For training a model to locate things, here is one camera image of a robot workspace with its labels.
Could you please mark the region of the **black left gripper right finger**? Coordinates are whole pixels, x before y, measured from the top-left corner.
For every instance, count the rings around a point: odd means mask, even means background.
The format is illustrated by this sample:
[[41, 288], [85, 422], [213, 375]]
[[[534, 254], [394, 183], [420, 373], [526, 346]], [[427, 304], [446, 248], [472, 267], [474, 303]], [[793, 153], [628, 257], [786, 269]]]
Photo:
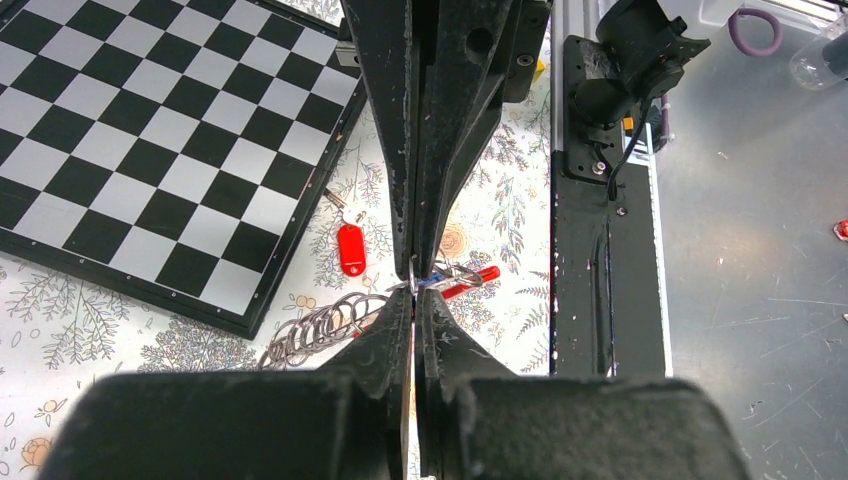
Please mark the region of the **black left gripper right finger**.
[[437, 479], [745, 479], [723, 414], [670, 378], [522, 377], [442, 296], [416, 302], [420, 469]]

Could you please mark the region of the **key with red tag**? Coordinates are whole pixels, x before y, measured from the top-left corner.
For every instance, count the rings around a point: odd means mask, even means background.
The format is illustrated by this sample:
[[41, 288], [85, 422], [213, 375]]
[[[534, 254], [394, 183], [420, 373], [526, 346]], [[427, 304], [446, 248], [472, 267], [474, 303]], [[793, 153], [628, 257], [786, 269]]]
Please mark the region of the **key with red tag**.
[[365, 236], [362, 230], [367, 213], [358, 204], [346, 202], [339, 194], [327, 188], [323, 194], [341, 215], [341, 226], [337, 232], [341, 271], [349, 277], [362, 275], [367, 266]]

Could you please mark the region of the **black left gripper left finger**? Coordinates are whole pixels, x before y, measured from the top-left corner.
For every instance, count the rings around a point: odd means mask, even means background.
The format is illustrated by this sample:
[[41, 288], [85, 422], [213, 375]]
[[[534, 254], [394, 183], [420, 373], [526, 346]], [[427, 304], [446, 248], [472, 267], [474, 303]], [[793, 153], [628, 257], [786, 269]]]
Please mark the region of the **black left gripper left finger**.
[[315, 370], [121, 374], [77, 403], [43, 479], [403, 479], [414, 299]]

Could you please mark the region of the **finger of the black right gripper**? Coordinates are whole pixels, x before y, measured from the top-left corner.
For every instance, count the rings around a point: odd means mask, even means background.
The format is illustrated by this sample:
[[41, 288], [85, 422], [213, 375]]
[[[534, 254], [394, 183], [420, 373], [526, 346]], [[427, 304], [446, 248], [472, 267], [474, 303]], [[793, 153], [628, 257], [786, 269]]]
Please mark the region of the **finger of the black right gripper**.
[[549, 1], [426, 1], [413, 193], [413, 272], [429, 275], [447, 216], [507, 103], [523, 101]]
[[342, 7], [387, 169], [395, 269], [399, 278], [408, 280], [413, 179], [411, 6], [408, 1], [349, 0]]

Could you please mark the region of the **metal keyring holder red handle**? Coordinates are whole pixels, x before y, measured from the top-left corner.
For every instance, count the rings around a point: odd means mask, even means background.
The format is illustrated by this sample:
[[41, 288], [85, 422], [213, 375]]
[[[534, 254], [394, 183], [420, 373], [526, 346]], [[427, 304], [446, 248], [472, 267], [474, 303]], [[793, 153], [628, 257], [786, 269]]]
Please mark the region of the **metal keyring holder red handle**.
[[[484, 279], [482, 286], [501, 276], [500, 269], [496, 266], [475, 271]], [[387, 304], [389, 295], [405, 287], [404, 283], [400, 283], [383, 294], [349, 293], [331, 304], [316, 307], [298, 318], [282, 322], [259, 357], [257, 368], [260, 370], [297, 368], [311, 356], [359, 337], [377, 319], [378, 314]], [[445, 300], [449, 300], [480, 287], [453, 287], [438, 292]]]

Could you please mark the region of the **key with blue tag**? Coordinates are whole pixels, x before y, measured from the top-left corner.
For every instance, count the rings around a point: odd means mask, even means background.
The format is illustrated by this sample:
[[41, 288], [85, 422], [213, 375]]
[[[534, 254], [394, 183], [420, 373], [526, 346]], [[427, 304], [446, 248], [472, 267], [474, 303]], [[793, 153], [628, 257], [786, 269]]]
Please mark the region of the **key with blue tag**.
[[453, 287], [477, 288], [483, 283], [482, 275], [473, 269], [446, 260], [436, 260], [431, 275], [419, 280], [417, 289], [444, 291]]

